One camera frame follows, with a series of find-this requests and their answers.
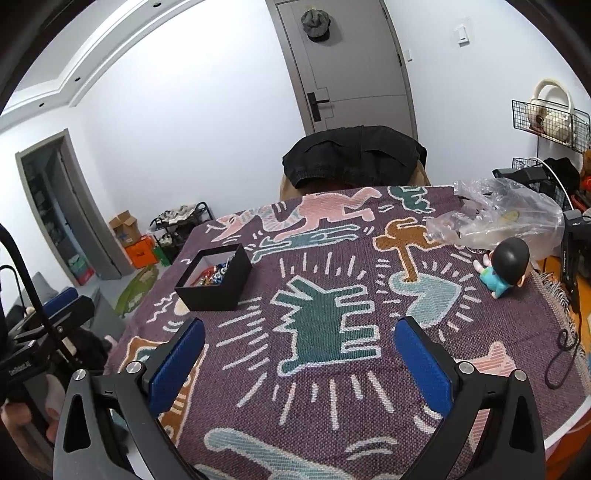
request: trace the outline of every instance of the doorway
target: doorway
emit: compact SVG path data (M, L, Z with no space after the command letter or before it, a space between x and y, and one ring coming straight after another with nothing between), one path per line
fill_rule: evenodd
M72 284L82 286L94 275L116 280L132 272L90 195L67 130L16 158L33 215Z
M385 125L417 139L410 83L394 26L381 0L267 0L306 134ZM330 17L312 41L302 16Z

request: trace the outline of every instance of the door frame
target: door frame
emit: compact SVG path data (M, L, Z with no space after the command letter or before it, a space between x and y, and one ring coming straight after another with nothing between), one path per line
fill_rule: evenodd
M296 58L291 50L290 42L287 37L287 32L285 30L283 21L281 20L281 15L278 9L279 5L289 4L294 1L297 0L265 0L265 2L267 3L267 8L269 9L269 13L271 14L271 19L273 20L275 32L277 33L277 37L279 38L281 51L283 52L283 57L285 58L285 63L287 64L287 71L290 74L291 84L293 86L295 93L295 100L297 102L298 109L300 110L301 121L304 124L304 131L306 132L306 135L311 135L314 133L314 122L312 121L312 117L310 115L306 91L304 90L304 85L301 81L300 72L297 68ZM400 57L400 68L402 70L402 79L404 80L404 89L406 90L407 95L408 111L410 112L410 125L413 131L413 138L418 141L417 120L414 115L413 95L411 93L410 81L408 79L408 71L406 68L406 61L404 60L404 55L402 53L402 47L400 46L400 42L398 41L398 36L396 35L394 24L392 23L388 7L384 3L384 0L372 1L379 2L380 6L382 7L382 10L384 10L386 22L388 23L388 28L390 29L390 33L392 34L392 40L394 41L394 48L396 49L396 53Z
M127 256L123 252L121 245L111 232L111 229L105 222L103 216L100 214L94 198L90 194L90 189L88 188L88 184L86 183L84 175L82 174L82 170L72 144L72 139L70 138L70 133L67 128L15 154L18 174L20 176L23 189L25 190L29 207L31 208L33 217L35 217L35 221L37 222L39 230L43 234L43 238L45 238L51 253L53 253L57 262L60 264L62 270L72 282L72 284L80 285L74 274L68 268L66 262L62 259L61 255L57 251L53 241L51 241L49 233L47 233L45 225L43 224L41 216L37 210L37 206L35 205L35 201L33 200L33 196L31 195L31 190L27 183L25 171L22 166L23 157L26 157L35 150L39 150L40 148L46 147L50 144L55 144L59 149L59 153L63 158L63 166L68 177L67 179L73 187L73 194L78 200L78 204L80 205L82 213L86 217L86 221L89 224L91 231L94 233L98 243L102 246L104 252L111 260L111 263L117 270L119 270L121 277L129 275L134 271L134 269L129 263Z

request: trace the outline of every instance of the gray door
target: gray door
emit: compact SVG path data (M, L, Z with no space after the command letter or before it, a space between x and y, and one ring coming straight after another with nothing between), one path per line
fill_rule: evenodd
M94 268L96 274L103 280L121 278L121 273L105 252L103 245L80 207L59 151L54 150L52 152L46 166L46 172L57 203L60 205L60 209L64 213L76 241L82 247L86 259Z
M310 8L330 15L327 41L315 43L305 34L301 17ZM313 7L309 0L295 0L277 10L314 131L385 125L412 137L400 58L379 0L316 0ZM329 100L319 103L316 112L314 96Z

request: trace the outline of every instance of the ceiling molding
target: ceiling molding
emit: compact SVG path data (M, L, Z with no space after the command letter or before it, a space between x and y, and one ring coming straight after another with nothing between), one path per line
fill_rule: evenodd
M92 32L58 78L12 94L0 115L0 132L48 110L76 106L125 52L150 32L201 1L127 0Z

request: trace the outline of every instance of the plastic bag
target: plastic bag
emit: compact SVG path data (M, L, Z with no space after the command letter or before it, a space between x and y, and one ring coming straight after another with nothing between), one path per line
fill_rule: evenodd
M465 197L460 211L427 219L427 239L472 249L494 250L516 236L541 260L562 242L564 216L557 203L509 179L460 181L454 192Z

